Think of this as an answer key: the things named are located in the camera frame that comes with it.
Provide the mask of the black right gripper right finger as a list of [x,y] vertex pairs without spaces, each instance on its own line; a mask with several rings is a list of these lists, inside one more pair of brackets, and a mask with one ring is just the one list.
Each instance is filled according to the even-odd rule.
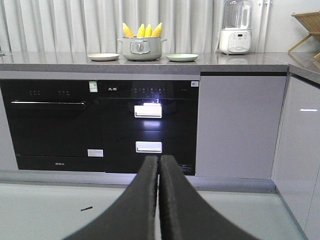
[[172,155],[159,160],[159,217],[164,240],[254,240],[211,207]]

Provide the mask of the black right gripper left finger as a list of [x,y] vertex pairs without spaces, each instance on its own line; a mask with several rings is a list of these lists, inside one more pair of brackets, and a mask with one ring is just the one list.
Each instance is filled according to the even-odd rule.
[[137,175],[120,197],[66,240],[154,240],[158,157],[144,158]]

